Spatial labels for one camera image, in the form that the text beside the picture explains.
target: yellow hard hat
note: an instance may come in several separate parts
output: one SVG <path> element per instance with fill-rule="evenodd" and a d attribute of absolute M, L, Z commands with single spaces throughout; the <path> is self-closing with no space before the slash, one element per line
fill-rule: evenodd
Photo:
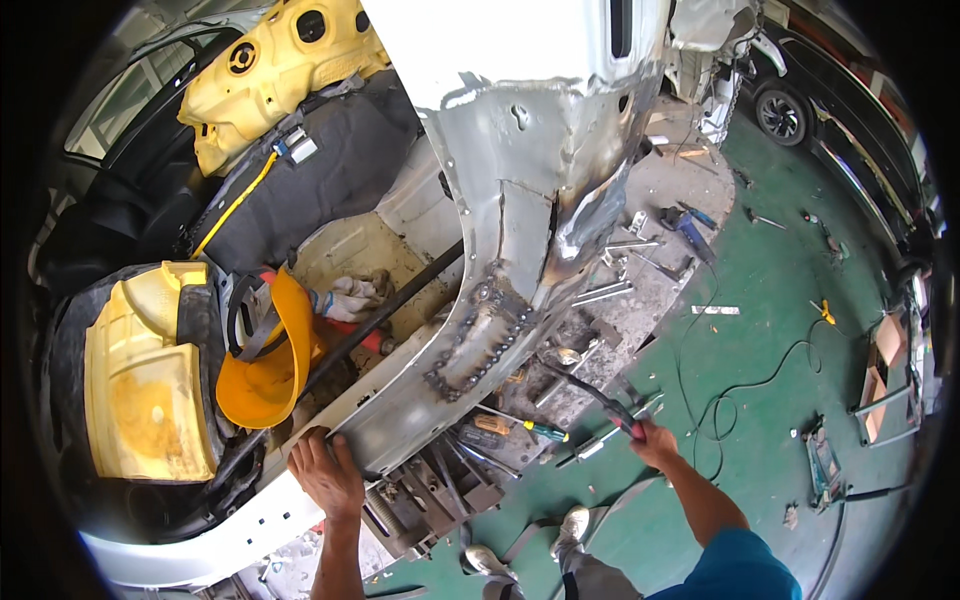
<path fill-rule="evenodd" d="M 228 352 L 217 378 L 220 409 L 228 419 L 250 429 L 273 427 L 290 416 L 310 367 L 324 354 L 313 331 L 310 300 L 286 271 L 277 272 L 270 298 L 287 339 L 252 363 L 237 360 Z"/>

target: black suv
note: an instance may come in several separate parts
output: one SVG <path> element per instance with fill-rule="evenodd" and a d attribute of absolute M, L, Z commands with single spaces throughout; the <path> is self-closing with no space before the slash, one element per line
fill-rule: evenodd
<path fill-rule="evenodd" d="M 926 195 L 911 148 L 887 108 L 843 63 L 796 32 L 766 24 L 786 66 L 753 52 L 744 81 L 756 121 L 783 146 L 805 145 L 876 216 L 897 253 L 928 259 L 933 237 Z"/>

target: hand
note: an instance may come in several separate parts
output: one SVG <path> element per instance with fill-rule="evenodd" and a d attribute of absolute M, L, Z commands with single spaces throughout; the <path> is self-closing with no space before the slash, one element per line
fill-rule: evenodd
<path fill-rule="evenodd" d="M 304 433 L 290 450 L 287 468 L 328 519 L 359 519 L 366 500 L 363 477 L 342 435 L 333 437 L 330 456 L 325 440 L 329 432 L 326 427 L 314 427 Z"/>
<path fill-rule="evenodd" d="M 679 458 L 677 452 L 677 438 L 666 427 L 660 427 L 651 420 L 641 419 L 637 423 L 642 425 L 647 434 L 647 441 L 632 440 L 630 449 L 639 456 L 644 463 L 657 470 L 674 458 Z"/>

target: gray trousers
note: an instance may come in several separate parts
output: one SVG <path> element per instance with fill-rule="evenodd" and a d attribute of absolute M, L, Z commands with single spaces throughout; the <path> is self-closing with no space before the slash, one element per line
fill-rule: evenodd
<path fill-rule="evenodd" d="M 570 595 L 570 582 L 577 589 L 579 600 L 638 600 L 643 594 L 636 591 L 627 576 L 618 568 L 601 563 L 593 555 L 584 552 L 580 544 L 561 545 L 557 548 L 560 572 L 564 576 L 566 600 L 575 600 Z M 506 575 L 491 575 L 483 588 L 483 600 L 524 600 L 519 584 Z"/>

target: blue shirt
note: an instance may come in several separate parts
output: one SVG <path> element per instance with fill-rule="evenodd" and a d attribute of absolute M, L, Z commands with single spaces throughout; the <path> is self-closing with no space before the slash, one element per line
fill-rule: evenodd
<path fill-rule="evenodd" d="M 682 584 L 647 600 L 743 598 L 802 600 L 800 584 L 770 546 L 746 529 L 721 531 Z"/>

